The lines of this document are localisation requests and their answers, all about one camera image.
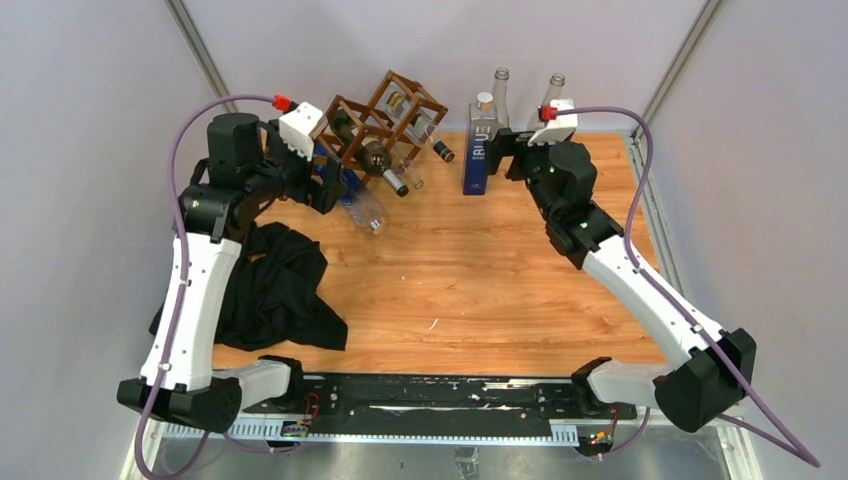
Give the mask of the dark green wine bottle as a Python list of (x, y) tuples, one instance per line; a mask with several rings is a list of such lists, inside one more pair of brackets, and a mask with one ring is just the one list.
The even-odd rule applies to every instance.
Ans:
[[(360, 130), (352, 117), (342, 109), (337, 110), (333, 115), (330, 129), (345, 148), (354, 145)], [(368, 175), (381, 177), (399, 197), (405, 197), (409, 193), (408, 186), (393, 170), (392, 154), (378, 137), (366, 135), (354, 149), (353, 158)]]

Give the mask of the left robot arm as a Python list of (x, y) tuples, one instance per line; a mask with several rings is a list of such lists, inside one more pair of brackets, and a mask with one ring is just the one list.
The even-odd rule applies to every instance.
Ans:
[(337, 157), (326, 159), (327, 180), (313, 176), (315, 143), (326, 126), (326, 116), (305, 105), (270, 121), (225, 113), (209, 123), (208, 155), (178, 197), (174, 267), (155, 340), (140, 373), (118, 385), (121, 405), (214, 433), (261, 402), (283, 413), (304, 405), (299, 361), (264, 355), (216, 370), (212, 354), (226, 288), (261, 207), (289, 198), (326, 213), (342, 194)]

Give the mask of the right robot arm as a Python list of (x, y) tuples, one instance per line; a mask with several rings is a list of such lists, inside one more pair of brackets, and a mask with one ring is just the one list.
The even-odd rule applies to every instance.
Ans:
[(746, 395), (756, 343), (744, 329), (726, 330), (698, 312), (649, 265), (622, 227), (593, 199), (597, 169), (586, 147), (570, 139), (533, 142), (534, 132), (499, 130), (484, 144), (486, 172), (512, 160), (506, 177), (521, 181), (545, 222), (558, 254), (611, 292), (640, 322), (665, 356), (662, 364), (599, 357), (572, 376), (571, 403), (596, 417), (613, 403), (657, 409), (694, 433)]

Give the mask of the clear bottle dark label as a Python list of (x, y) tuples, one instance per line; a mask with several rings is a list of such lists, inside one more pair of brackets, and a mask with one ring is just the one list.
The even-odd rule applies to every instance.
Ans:
[(510, 72), (506, 67), (498, 67), (494, 72), (494, 81), (491, 93), (493, 95), (494, 106), (497, 114), (497, 122), (502, 128), (510, 127), (507, 102), (509, 78)]
[(544, 94), (544, 97), (542, 98), (542, 101), (537, 104), (531, 111), (531, 116), (526, 125), (527, 130), (535, 131), (545, 126), (545, 122), (540, 119), (539, 110), (542, 107), (549, 106), (552, 100), (557, 100), (560, 98), (564, 84), (565, 75), (563, 73), (557, 72), (551, 75), (547, 90)]

